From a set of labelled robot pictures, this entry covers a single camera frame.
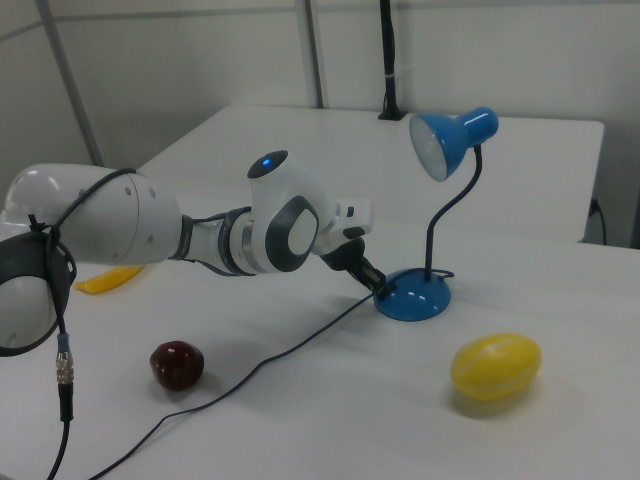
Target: lamp shade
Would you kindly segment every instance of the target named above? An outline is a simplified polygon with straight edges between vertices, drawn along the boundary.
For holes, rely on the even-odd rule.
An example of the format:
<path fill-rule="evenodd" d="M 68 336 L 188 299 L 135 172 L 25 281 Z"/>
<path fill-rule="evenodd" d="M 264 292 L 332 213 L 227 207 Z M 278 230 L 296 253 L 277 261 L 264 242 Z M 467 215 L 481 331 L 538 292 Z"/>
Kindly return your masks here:
<path fill-rule="evenodd" d="M 480 107 L 451 118 L 447 115 L 414 115 L 409 122 L 411 142 L 420 163 L 438 182 L 456 171 L 466 151 L 480 145 L 498 130 L 493 110 Z"/>

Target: yellow fruit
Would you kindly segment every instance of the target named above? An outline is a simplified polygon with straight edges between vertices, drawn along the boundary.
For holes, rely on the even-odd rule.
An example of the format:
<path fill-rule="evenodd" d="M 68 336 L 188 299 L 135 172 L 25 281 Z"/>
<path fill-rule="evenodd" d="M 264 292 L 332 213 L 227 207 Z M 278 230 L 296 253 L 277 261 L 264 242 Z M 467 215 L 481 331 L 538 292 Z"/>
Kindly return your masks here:
<path fill-rule="evenodd" d="M 451 380 L 465 395 L 495 400 L 528 385 L 541 361 L 540 348 L 530 338 L 498 333 L 458 350 L 451 364 Z"/>
<path fill-rule="evenodd" d="M 76 290 L 96 294 L 112 290 L 136 276 L 144 267 L 115 267 L 86 282 L 76 282 Z"/>

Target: lemon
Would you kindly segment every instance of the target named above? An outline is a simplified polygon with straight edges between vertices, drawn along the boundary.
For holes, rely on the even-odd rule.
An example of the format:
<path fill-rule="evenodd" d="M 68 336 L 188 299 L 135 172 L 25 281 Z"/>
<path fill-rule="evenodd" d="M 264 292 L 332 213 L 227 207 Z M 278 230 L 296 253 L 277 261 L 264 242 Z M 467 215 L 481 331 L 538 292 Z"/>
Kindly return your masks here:
<path fill-rule="evenodd" d="M 497 333 L 463 346 L 451 363 L 458 390 L 478 400 L 496 400 L 527 386 L 542 354 L 538 345 L 517 333 Z"/>

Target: cable connector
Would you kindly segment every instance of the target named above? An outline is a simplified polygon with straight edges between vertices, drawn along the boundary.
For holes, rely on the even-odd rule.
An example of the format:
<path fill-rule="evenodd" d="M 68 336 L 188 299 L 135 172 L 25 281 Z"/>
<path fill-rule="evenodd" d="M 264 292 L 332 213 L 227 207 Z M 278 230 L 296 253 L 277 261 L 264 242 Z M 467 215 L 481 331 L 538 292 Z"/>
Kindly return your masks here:
<path fill-rule="evenodd" d="M 58 396 L 60 397 L 60 420 L 73 420 L 73 356 L 69 349 L 69 334 L 58 335 L 56 355 Z"/>

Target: black pole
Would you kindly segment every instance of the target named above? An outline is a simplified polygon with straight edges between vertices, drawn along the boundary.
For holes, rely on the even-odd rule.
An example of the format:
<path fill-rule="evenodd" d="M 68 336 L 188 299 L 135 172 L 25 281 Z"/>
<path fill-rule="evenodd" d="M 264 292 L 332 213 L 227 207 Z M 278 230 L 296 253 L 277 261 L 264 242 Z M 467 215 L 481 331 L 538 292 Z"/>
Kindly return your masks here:
<path fill-rule="evenodd" d="M 396 75 L 393 64 L 396 61 L 396 45 L 391 23 L 391 2 L 380 0 L 380 21 L 382 23 L 382 53 L 384 55 L 385 101 L 380 120 L 401 120 L 407 112 L 398 108 L 396 101 Z"/>
<path fill-rule="evenodd" d="M 476 182 L 480 178 L 480 174 L 482 173 L 482 149 L 480 145 L 476 145 L 473 147 L 473 151 L 476 154 L 476 171 L 473 173 L 473 177 L 469 181 L 466 187 L 454 197 L 449 203 L 447 203 L 444 207 L 442 207 L 438 213 L 431 219 L 429 223 L 429 227 L 427 228 L 427 252 L 425 255 L 425 263 L 424 263 L 424 278 L 425 281 L 431 281 L 431 265 L 433 260 L 433 230 L 436 226 L 440 217 L 442 217 L 445 213 L 449 211 L 451 207 L 453 207 L 456 203 L 462 200 L 467 193 L 471 191 L 471 189 L 475 186 Z"/>

